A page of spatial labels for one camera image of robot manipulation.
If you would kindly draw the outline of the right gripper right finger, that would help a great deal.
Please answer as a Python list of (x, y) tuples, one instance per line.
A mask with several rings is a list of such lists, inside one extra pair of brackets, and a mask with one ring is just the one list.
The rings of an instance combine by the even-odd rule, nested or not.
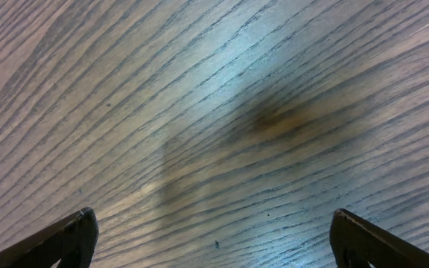
[(339, 208), (329, 242), (338, 267), (429, 267), (429, 253)]

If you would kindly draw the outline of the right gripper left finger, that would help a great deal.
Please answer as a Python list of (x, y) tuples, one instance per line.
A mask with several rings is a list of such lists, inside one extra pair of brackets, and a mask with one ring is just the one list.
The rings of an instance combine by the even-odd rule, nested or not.
[(88, 268), (97, 240), (95, 212), (85, 207), (0, 251), (0, 268)]

